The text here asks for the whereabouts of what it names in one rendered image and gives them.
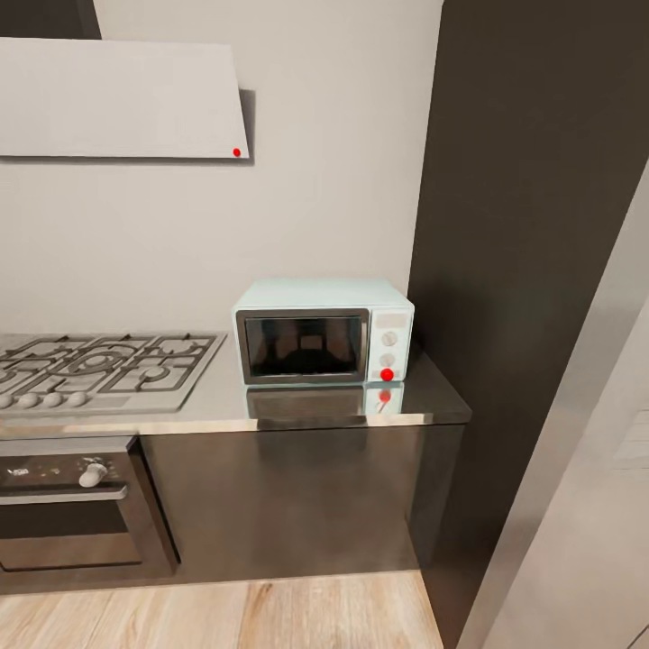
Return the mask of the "microwave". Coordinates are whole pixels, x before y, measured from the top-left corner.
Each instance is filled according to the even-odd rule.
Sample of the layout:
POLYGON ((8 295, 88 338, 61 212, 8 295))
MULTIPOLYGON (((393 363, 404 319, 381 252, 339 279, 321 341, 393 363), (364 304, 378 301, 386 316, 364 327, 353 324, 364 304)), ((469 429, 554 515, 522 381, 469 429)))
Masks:
POLYGON ((255 279, 232 309, 242 384, 406 375, 415 307, 387 279, 255 279))

